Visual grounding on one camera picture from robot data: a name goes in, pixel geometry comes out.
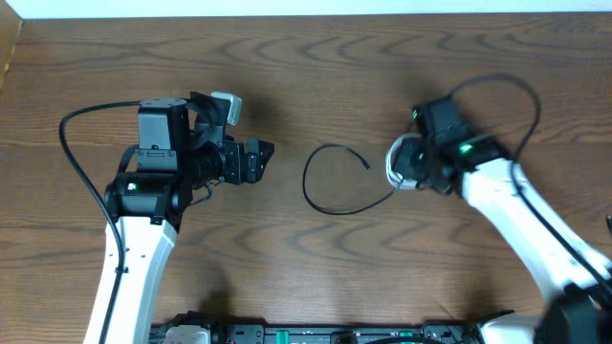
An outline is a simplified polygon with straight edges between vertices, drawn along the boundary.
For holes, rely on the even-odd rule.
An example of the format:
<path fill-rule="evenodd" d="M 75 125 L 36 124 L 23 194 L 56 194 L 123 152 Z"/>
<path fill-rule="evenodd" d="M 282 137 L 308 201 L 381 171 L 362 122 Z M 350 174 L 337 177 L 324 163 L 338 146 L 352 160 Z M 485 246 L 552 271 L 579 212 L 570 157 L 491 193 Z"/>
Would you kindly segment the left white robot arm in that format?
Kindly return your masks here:
<path fill-rule="evenodd" d="M 222 92 L 140 101 L 139 142 L 124 152 L 105 190 L 110 221 L 86 342 L 145 342 L 183 215 L 197 203 L 194 191 L 262 179 L 273 144 L 226 133 L 241 107 L 240 97 Z"/>

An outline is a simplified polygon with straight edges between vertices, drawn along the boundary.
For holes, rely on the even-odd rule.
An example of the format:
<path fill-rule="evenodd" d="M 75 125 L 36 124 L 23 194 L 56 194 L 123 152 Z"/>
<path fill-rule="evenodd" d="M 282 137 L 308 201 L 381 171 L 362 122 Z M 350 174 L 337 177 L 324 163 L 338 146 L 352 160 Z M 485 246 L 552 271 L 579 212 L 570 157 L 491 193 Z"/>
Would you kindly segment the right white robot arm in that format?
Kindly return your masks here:
<path fill-rule="evenodd" d="M 466 331 L 468 343 L 608 343 L 611 261 L 546 203 L 516 158 L 478 136 L 452 97 L 414 107 L 418 131 L 400 137 L 391 170 L 401 188 L 457 194 L 497 229 L 547 303 L 541 318 L 502 312 Z"/>

